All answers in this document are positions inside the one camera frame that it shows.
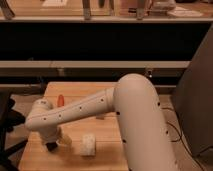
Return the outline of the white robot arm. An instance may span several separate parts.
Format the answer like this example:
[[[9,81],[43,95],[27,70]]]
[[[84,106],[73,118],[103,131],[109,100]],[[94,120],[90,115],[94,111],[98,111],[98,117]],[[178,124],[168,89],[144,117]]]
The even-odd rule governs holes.
[[[59,138],[61,124],[114,112],[129,171],[180,171],[158,93],[141,74],[127,74],[111,88],[54,108],[39,99],[25,121],[46,143]]]

